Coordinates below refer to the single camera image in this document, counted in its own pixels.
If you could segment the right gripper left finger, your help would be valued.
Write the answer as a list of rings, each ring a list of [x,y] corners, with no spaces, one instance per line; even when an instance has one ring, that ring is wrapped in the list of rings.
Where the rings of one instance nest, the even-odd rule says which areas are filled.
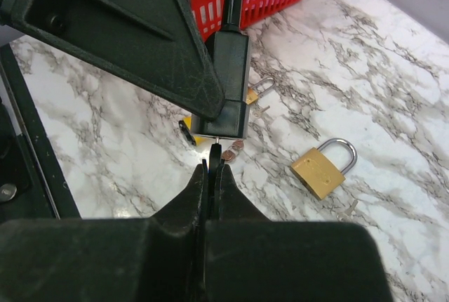
[[[17,219],[1,225],[2,301],[194,301],[203,294],[199,164],[149,218]]]

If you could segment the large padlock silver key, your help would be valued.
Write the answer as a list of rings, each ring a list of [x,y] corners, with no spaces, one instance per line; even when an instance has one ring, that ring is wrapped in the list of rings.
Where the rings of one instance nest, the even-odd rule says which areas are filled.
[[[337,214],[337,220],[340,222],[349,222],[351,220],[351,215],[353,214],[357,204],[358,200],[355,199],[347,209]]]

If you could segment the small brass padlock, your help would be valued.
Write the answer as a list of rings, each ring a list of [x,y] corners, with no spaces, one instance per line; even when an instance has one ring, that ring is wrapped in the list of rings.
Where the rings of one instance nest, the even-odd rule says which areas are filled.
[[[276,81],[272,77],[266,77],[259,80],[257,83],[251,84],[248,87],[246,96],[246,103],[252,105],[262,98],[265,94],[270,92],[276,86]]]

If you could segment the black padlock with keys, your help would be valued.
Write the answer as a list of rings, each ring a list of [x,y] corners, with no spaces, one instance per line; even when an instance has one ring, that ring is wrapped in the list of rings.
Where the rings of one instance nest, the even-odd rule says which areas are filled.
[[[224,104],[217,119],[211,122],[192,116],[190,131],[195,136],[226,139],[246,137],[250,39],[240,29],[242,3],[243,0],[224,0],[221,28],[206,41],[206,48],[224,91]]]

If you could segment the small padlock key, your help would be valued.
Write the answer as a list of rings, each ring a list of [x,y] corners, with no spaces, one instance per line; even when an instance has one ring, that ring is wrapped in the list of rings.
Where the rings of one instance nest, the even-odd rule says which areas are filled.
[[[254,118],[256,118],[256,119],[261,118],[262,115],[269,109],[270,109],[270,106],[266,106],[264,108],[260,108],[260,109],[258,109],[256,111],[254,111],[254,113],[253,113]]]

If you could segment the yellow black padlock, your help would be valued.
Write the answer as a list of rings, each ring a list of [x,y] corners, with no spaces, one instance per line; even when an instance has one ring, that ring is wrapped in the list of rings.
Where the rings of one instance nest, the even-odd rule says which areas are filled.
[[[185,137],[187,142],[192,146],[199,146],[202,144],[206,139],[200,136],[195,136],[191,132],[191,125],[192,125],[192,118],[191,117],[185,117],[184,119],[180,120],[178,122],[178,126],[180,128],[180,131],[182,135]]]

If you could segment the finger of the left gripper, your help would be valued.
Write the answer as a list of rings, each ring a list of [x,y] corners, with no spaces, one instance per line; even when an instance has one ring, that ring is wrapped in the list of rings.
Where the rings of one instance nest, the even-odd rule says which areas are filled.
[[[187,0],[1,0],[1,23],[204,119],[223,108]]]

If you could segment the yellow padlock key pair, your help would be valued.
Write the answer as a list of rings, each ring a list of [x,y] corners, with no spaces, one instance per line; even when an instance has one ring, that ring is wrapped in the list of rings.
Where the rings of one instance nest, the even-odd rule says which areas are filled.
[[[240,152],[244,149],[243,140],[235,140],[230,147],[221,154],[221,159],[230,163],[236,159]]]

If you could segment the large brass padlock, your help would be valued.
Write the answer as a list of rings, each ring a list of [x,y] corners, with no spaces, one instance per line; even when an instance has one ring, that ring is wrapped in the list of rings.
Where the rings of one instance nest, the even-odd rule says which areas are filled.
[[[337,168],[323,153],[327,147],[337,144],[342,145],[351,157],[343,169]],[[307,151],[290,165],[290,169],[315,198],[322,200],[345,181],[345,174],[357,160],[358,153],[352,143],[343,138],[331,138]]]

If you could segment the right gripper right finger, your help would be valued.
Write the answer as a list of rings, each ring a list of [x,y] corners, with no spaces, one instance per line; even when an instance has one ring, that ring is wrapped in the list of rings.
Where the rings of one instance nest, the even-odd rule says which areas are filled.
[[[217,181],[218,218],[206,223],[207,301],[392,301],[365,228],[239,217],[241,192],[229,166]]]

